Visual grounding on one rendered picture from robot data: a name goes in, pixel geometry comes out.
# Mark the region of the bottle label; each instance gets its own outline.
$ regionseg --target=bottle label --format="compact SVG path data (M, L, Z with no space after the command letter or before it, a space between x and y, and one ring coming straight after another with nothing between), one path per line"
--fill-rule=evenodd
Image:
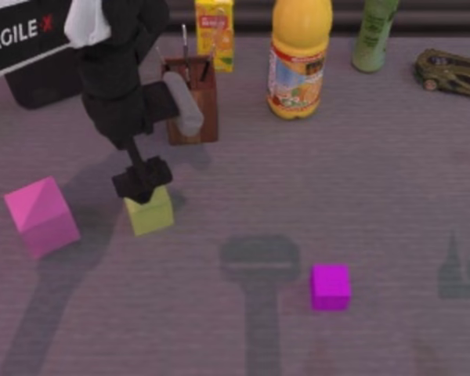
M269 54L268 100L287 112L304 111L320 100L326 52L294 57L273 44Z

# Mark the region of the green bottle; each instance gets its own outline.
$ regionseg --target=green bottle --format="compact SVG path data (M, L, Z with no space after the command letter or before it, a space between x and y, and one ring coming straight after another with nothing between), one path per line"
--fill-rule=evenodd
M359 71L373 73L383 67L386 43L398 6L399 0L366 0L352 57L353 66Z

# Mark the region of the dark background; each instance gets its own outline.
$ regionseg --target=dark background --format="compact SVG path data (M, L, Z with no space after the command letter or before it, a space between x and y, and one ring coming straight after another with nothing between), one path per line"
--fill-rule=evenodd
M351 34L359 29L363 0L332 0L333 34ZM275 0L235 0L237 32L271 30ZM181 23L193 26L194 1L167 0L172 13L170 31ZM470 0L400 0L392 36L470 36Z

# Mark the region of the yellow-green cube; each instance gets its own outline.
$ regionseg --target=yellow-green cube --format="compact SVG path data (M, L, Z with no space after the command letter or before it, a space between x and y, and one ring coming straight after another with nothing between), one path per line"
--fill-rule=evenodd
M147 204L141 205L128 198L124 202L137 237L174 224L172 202L165 186L156 188Z

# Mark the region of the pink cube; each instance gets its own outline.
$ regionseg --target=pink cube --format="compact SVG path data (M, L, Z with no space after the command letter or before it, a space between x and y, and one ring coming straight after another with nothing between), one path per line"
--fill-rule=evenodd
M6 194L5 203L34 259L80 239L71 211L52 176Z
M352 297L347 265L317 264L310 276L312 308L318 311L347 309Z

